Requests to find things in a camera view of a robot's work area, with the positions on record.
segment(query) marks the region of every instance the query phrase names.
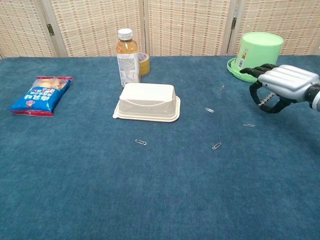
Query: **bottle cap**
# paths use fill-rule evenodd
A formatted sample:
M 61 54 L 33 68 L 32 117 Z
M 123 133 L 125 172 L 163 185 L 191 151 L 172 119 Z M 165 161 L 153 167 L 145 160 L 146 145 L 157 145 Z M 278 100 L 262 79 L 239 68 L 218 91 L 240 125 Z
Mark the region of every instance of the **bottle cap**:
M 118 37 L 120 40 L 130 40 L 133 35 L 134 34 L 130 28 L 121 28 L 118 30 Z

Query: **blue snack bag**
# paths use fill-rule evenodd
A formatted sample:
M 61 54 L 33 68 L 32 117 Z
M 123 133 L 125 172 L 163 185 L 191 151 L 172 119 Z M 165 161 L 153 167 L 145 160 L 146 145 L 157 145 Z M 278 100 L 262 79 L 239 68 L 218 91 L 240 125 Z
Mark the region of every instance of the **blue snack bag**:
M 8 110 L 19 115 L 52 117 L 71 81 L 70 76 L 37 76 L 30 90 Z

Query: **beige woven background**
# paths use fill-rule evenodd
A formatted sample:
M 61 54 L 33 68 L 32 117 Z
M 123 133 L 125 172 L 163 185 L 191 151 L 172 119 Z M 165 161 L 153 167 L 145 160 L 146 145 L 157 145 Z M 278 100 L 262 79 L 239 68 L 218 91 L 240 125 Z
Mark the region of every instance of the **beige woven background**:
M 68 56 L 115 56 L 121 28 L 131 28 L 133 39 L 143 46 L 138 0 L 51 0 L 51 4 Z
M 147 0 L 152 56 L 221 55 L 231 0 Z
M 283 37 L 282 55 L 320 54 L 320 0 L 0 0 L 0 55 L 115 56 L 120 28 L 152 56 L 226 55 L 236 2 L 234 55 L 248 32 Z
M 0 0 L 0 48 L 5 57 L 53 57 L 34 0 Z
M 269 32 L 284 39 L 281 55 L 309 55 L 320 47 L 320 0 L 247 0 L 238 42 L 249 32 Z

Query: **green plastic container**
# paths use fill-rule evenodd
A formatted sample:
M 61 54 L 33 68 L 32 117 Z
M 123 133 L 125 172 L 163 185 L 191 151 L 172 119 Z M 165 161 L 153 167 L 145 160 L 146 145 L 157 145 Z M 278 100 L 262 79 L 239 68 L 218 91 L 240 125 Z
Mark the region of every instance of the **green plastic container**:
M 276 64 L 283 44 L 284 39 L 272 33 L 245 33 L 236 58 L 229 60 L 226 67 L 236 78 L 253 83 L 257 79 L 249 74 L 240 73 L 240 70 L 262 64 Z

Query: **robotic hand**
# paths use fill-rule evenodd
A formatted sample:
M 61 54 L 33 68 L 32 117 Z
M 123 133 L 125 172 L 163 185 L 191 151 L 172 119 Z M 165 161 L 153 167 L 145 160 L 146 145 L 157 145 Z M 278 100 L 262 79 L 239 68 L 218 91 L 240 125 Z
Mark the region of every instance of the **robotic hand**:
M 250 74 L 258 80 L 250 86 L 250 94 L 261 110 L 276 114 L 291 103 L 307 101 L 310 108 L 320 112 L 320 80 L 319 75 L 291 65 L 276 66 L 263 64 L 255 68 L 244 68 L 242 74 Z M 273 91 L 260 100 L 257 90 L 261 87 Z M 280 100 L 270 107 L 265 103 L 272 96 L 279 96 Z

